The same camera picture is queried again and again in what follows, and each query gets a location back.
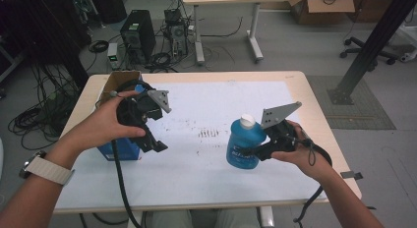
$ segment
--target white watch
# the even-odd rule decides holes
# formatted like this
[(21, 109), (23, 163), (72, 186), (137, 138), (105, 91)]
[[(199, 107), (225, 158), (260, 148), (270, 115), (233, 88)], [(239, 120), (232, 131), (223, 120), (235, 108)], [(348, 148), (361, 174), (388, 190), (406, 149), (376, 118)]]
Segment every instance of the white watch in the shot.
[(69, 170), (65, 167), (59, 166), (53, 162), (43, 159), (45, 151), (39, 151), (33, 155), (24, 167), (21, 169), (19, 176), (27, 178), (30, 174), (45, 178), (46, 180), (55, 182), (65, 186), (74, 174), (74, 170)]

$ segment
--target wrist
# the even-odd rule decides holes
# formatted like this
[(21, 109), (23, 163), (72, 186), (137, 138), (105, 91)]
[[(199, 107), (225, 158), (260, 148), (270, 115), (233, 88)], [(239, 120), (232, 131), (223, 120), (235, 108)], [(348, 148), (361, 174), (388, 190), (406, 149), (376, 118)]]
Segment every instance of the wrist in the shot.
[(67, 169), (71, 169), (82, 152), (82, 150), (76, 149), (74, 144), (76, 144), (76, 142), (69, 141), (69, 139), (66, 139), (64, 136), (56, 143), (56, 145), (54, 145), (52, 150), (46, 154), (45, 159)]
[(322, 187), (326, 187), (331, 183), (336, 182), (340, 177), (338, 176), (337, 172), (330, 167), (326, 172), (322, 173), (320, 177), (316, 178), (316, 181), (319, 182)]

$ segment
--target electronic equipment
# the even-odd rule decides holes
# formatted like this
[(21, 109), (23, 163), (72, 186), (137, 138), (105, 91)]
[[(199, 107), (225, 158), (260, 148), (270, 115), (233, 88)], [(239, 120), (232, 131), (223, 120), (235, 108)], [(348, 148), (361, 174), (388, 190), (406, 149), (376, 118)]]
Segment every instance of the electronic equipment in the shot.
[(127, 17), (123, 0), (92, 0), (92, 3), (106, 24), (119, 23)]
[(122, 65), (122, 59), (120, 58), (117, 46), (117, 43), (108, 44), (107, 59), (112, 70), (117, 70), (120, 68), (120, 65)]
[(169, 28), (171, 34), (171, 50), (173, 57), (182, 57), (188, 54), (187, 46), (187, 28), (182, 21), (180, 24)]
[(156, 45), (150, 12), (148, 10), (132, 10), (120, 29), (120, 34), (131, 63), (148, 63)]
[(181, 16), (179, 9), (165, 10), (165, 22), (167, 24), (167, 38), (171, 45), (174, 58), (181, 58), (188, 54), (187, 25)]
[(181, 12), (179, 9), (164, 10), (165, 22), (170, 25), (175, 25), (181, 19)]

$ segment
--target hand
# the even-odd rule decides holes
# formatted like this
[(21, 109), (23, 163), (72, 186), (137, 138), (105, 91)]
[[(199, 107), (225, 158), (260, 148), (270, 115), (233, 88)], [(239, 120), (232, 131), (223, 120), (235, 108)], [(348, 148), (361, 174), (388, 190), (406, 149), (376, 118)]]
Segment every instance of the hand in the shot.
[[(287, 120), (287, 122), (292, 125), (297, 134), (297, 139), (302, 141), (306, 137), (302, 132), (302, 128), (298, 123)], [(310, 150), (303, 146), (300, 143), (297, 143), (295, 151), (293, 152), (284, 152), (284, 151), (275, 151), (272, 153), (271, 157), (280, 161), (290, 162), (298, 166), (300, 170), (307, 176), (315, 179), (319, 183), (325, 175), (328, 175), (333, 169), (328, 164), (328, 162), (316, 152), (316, 162), (312, 166), (309, 163)]]
[(117, 121), (116, 109), (124, 97), (138, 94), (136, 91), (119, 92), (117, 97), (113, 97), (83, 122), (75, 126), (61, 140), (69, 143), (79, 152), (103, 145), (118, 138), (142, 137), (145, 131), (138, 127), (128, 127), (121, 125)]

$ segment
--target watch strap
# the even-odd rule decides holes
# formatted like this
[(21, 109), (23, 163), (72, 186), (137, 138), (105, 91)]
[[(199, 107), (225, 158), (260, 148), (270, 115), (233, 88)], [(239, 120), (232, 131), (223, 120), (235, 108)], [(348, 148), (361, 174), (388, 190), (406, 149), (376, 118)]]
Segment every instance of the watch strap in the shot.
[(69, 170), (41, 157), (35, 157), (28, 165), (27, 170), (32, 174), (63, 186), (67, 184), (74, 173), (74, 170)]

